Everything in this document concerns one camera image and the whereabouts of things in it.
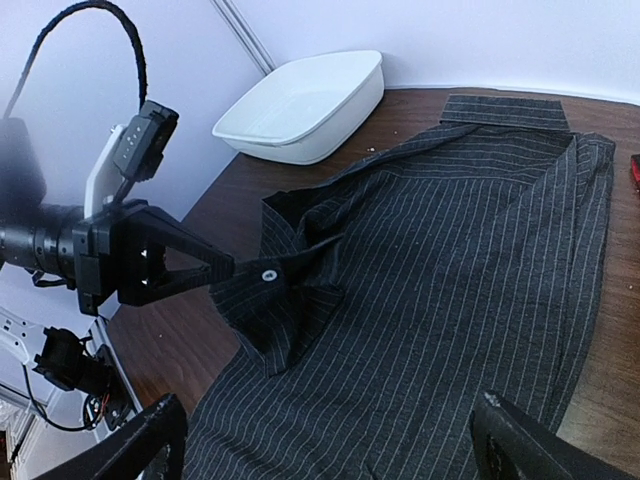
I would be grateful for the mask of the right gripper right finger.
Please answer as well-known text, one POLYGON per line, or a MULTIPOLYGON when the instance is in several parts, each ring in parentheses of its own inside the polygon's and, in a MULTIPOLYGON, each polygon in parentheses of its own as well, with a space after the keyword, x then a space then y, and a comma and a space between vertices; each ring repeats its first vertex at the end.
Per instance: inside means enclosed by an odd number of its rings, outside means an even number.
POLYGON ((481 479, 630 479, 570 445, 497 392, 484 391, 470 415, 481 479))

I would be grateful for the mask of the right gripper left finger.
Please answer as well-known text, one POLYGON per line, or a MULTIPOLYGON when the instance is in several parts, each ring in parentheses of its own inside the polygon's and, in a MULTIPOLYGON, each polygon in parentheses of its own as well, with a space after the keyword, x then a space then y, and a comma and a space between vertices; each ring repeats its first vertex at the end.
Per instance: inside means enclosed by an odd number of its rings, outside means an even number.
POLYGON ((42 479, 179 479, 187 415, 166 394, 104 441, 45 472, 42 479))

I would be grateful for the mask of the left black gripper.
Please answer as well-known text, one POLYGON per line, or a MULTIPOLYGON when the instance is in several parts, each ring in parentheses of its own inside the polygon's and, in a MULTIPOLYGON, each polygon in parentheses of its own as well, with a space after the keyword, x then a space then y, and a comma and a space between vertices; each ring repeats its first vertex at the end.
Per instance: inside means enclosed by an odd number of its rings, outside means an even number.
POLYGON ((132 200, 76 223, 72 228, 74 281, 80 311, 97 315, 117 290, 118 301, 144 306, 233 276, 234 259, 158 207, 132 200), (203 266, 169 270, 167 250, 199 260, 203 266), (140 278, 119 287, 124 260, 140 278))

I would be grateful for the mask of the black pinstriped long sleeve shirt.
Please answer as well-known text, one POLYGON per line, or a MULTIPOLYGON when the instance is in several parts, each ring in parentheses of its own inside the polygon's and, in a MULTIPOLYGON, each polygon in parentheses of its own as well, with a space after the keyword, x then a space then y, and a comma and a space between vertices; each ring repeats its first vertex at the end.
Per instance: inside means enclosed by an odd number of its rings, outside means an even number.
POLYGON ((602 285, 614 143, 557 101, 453 95, 440 123, 262 205, 211 286, 239 340, 187 479, 471 479, 494 389, 562 421, 602 285))

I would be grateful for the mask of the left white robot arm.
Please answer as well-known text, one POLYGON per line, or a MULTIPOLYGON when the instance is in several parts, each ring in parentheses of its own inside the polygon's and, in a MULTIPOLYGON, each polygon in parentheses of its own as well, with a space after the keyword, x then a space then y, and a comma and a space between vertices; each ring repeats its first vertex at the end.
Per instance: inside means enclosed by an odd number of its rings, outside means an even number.
POLYGON ((62 284, 79 309, 97 314, 111 296, 143 306, 228 280, 234 260, 145 200, 85 216, 81 206, 44 203, 46 184, 25 123, 1 123, 1 262, 38 287, 62 284))

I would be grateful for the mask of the white plastic tub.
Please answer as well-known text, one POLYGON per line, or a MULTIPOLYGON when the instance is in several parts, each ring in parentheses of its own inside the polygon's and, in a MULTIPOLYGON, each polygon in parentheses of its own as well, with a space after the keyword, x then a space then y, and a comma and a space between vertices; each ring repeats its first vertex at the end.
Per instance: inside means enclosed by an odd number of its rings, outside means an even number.
POLYGON ((376 50, 286 63, 243 95, 212 135, 262 160, 316 164, 348 140, 382 100, 382 63, 376 50))

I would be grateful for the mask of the red black folded shirt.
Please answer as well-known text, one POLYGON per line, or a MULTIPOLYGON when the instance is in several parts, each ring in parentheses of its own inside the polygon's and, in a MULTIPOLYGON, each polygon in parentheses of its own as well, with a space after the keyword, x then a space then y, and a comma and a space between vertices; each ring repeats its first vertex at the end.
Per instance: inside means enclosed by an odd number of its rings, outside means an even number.
POLYGON ((640 155, 630 157, 630 178, 637 193, 640 193, 640 155))

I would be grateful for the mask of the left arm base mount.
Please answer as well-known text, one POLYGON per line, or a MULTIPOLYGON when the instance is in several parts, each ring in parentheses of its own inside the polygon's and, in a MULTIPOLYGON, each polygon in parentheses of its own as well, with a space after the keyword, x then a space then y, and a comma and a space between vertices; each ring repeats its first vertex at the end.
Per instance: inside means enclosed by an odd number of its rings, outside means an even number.
POLYGON ((134 401, 111 349, 102 345, 91 354, 87 344, 93 338, 79 338, 66 329, 46 328, 44 337, 44 346, 35 355, 33 371, 63 391, 78 390, 86 397, 82 406, 82 424, 77 427, 52 421, 44 408, 32 400, 39 416, 48 425, 69 433, 91 431, 102 421, 110 431, 124 425, 128 415, 134 412, 134 401))

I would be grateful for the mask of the front aluminium rail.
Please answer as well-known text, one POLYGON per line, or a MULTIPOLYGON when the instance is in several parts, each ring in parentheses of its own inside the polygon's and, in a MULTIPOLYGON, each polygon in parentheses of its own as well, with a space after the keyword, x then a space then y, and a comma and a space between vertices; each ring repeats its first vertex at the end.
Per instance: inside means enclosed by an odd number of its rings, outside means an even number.
MULTIPOLYGON (((106 318, 97 319, 73 313, 69 309, 48 307, 12 307, 9 312, 12 316, 44 327, 69 329, 80 337, 89 333, 93 336, 88 343, 91 353, 105 339, 106 318)), ((53 422, 66 427, 82 424, 83 393, 61 391, 34 372, 29 377, 35 398, 45 407, 47 416, 53 422)), ((6 401, 15 399, 21 407, 19 415, 8 424, 8 433, 12 435, 10 445, 15 447, 18 442, 22 443, 12 467, 12 475, 16 479, 36 478, 110 435, 104 421, 91 431, 77 433, 60 431, 44 422, 31 409, 21 362, 6 350, 1 351, 1 398, 6 401)))

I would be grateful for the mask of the left aluminium frame post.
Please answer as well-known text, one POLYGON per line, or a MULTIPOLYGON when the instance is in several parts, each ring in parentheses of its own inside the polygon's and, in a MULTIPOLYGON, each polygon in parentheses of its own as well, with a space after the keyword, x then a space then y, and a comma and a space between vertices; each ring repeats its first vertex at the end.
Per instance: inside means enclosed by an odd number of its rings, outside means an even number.
POLYGON ((269 75, 275 62, 232 0, 210 0, 249 58, 263 75, 269 75))

